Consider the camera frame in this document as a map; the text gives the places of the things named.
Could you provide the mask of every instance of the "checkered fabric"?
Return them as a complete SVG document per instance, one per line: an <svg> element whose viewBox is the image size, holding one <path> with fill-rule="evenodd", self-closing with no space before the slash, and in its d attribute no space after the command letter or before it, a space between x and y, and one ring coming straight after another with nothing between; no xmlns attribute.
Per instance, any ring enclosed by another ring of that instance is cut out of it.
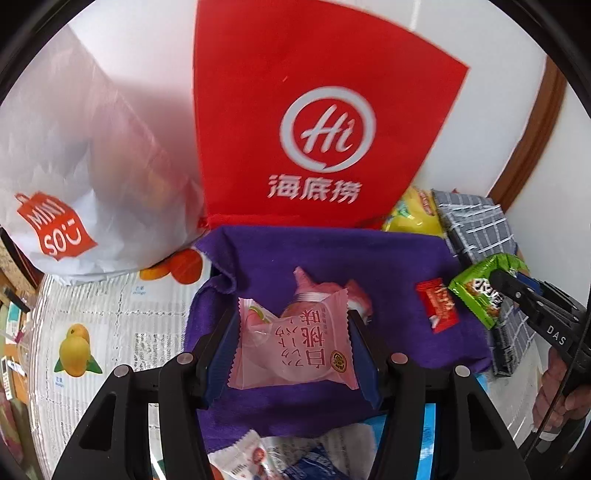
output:
<svg viewBox="0 0 591 480"><path fill-rule="evenodd" d="M433 190L437 210L452 253L465 266L497 253L517 253L517 243L499 205L488 198ZM511 376L534 338L527 317L510 299L501 305L499 319L489 332L493 373Z"/></svg>

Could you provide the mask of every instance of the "white wall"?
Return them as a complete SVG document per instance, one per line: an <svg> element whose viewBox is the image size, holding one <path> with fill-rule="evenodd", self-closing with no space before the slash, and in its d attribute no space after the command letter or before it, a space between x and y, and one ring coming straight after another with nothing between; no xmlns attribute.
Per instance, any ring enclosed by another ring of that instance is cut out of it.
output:
<svg viewBox="0 0 591 480"><path fill-rule="evenodd" d="M488 0L334 0L415 31L470 67L415 183L486 195L521 138L545 54Z"/></svg>
<svg viewBox="0 0 591 480"><path fill-rule="evenodd" d="M333 1L414 30L470 67L416 182L487 194L527 123L541 49L488 0ZM96 0L71 23L162 145L194 166L195 12L196 0Z"/></svg>
<svg viewBox="0 0 591 480"><path fill-rule="evenodd" d="M508 218L533 276L583 305L591 282L591 119L572 88Z"/></svg>

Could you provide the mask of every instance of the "finger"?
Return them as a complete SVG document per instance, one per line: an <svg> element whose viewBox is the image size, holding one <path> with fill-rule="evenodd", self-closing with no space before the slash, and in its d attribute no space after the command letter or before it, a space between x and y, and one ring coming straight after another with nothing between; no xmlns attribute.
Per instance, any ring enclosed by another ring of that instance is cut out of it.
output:
<svg viewBox="0 0 591 480"><path fill-rule="evenodd" d="M535 428L539 429L540 425L542 425L542 415L539 414L538 409L535 406L532 414L534 416L534 426Z"/></svg>
<svg viewBox="0 0 591 480"><path fill-rule="evenodd" d="M566 368L566 364L560 358L558 351L551 348L548 352L548 375L560 382L566 374Z"/></svg>
<svg viewBox="0 0 591 480"><path fill-rule="evenodd" d="M546 415L546 412L548 412L548 409L550 408L548 400L543 395L538 395L538 397L535 399L534 406L536 407L538 413L542 418ZM552 427L560 427L563 424L563 422L564 417L560 413L553 411L550 414L550 419L548 420L547 424Z"/></svg>
<svg viewBox="0 0 591 480"><path fill-rule="evenodd" d="M567 410L567 413L565 414L564 418L566 419L566 417L568 416L573 420L580 420L587 416L589 410L591 410L591 408L589 407L581 407L577 410Z"/></svg>
<svg viewBox="0 0 591 480"><path fill-rule="evenodd" d="M581 385L564 402L567 410L578 410L589 406L591 406L591 385Z"/></svg>
<svg viewBox="0 0 591 480"><path fill-rule="evenodd" d="M534 426L535 426L535 428L539 429L540 426L542 425L542 420L544 419L544 415L542 415L535 406L532 411L532 414L533 414L533 418L534 418ZM550 421L548 421L548 423L546 424L546 427L544 428L544 431L549 432L553 428L554 428L554 426L551 424Z"/></svg>
<svg viewBox="0 0 591 480"><path fill-rule="evenodd" d="M560 387L560 381L556 380L548 372L546 372L544 375L542 375L541 392L544 393L544 396L546 397L548 405L550 404L550 402L552 401L552 399L556 395L556 392L558 391L559 387ZM564 407L564 396L563 395L561 395L560 398L558 399L558 402L557 402L554 410L560 414L564 414L566 412L566 408Z"/></svg>

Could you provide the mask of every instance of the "pink snack package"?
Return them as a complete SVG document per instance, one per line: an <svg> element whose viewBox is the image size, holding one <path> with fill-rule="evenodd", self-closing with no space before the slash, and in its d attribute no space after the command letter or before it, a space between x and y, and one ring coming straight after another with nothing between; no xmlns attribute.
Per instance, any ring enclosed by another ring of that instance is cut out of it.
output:
<svg viewBox="0 0 591 480"><path fill-rule="evenodd" d="M228 385L295 385L321 380L359 388L347 321L347 290L322 301L298 301L276 317L252 299L239 299L240 341Z"/></svg>
<svg viewBox="0 0 591 480"><path fill-rule="evenodd" d="M292 316L294 315L293 312L301 310L303 307L300 305L301 302L309 303L322 301L330 294L342 290L343 288L333 282L315 283L301 267L297 267L294 270L294 276L295 282L297 283L294 303L288 305L281 314L282 317ZM367 323L373 313L371 300L355 280L349 280L345 285L345 289L348 294L348 309L357 310L363 321Z"/></svg>

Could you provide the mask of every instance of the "purple towel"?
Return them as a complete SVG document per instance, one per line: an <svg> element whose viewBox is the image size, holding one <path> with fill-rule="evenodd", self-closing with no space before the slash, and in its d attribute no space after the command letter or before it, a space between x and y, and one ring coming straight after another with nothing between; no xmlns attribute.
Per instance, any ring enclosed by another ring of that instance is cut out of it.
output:
<svg viewBox="0 0 591 480"><path fill-rule="evenodd" d="M233 296L255 299L279 315L296 290L301 266L316 282L344 285L355 279L369 294L369 329L392 352L404 352L429 368L463 364L481 372L490 363L485 329L455 298L460 323L434 335L415 291L424 280L446 284L460 272L445 242L435 236L353 229L224 226L197 248L221 272L195 295L185 350L213 330L222 303ZM227 447L249 429L265 436L316 437L376 415L360 390L330 381L251 390L226 388L214 405L199 411L208 451Z"/></svg>

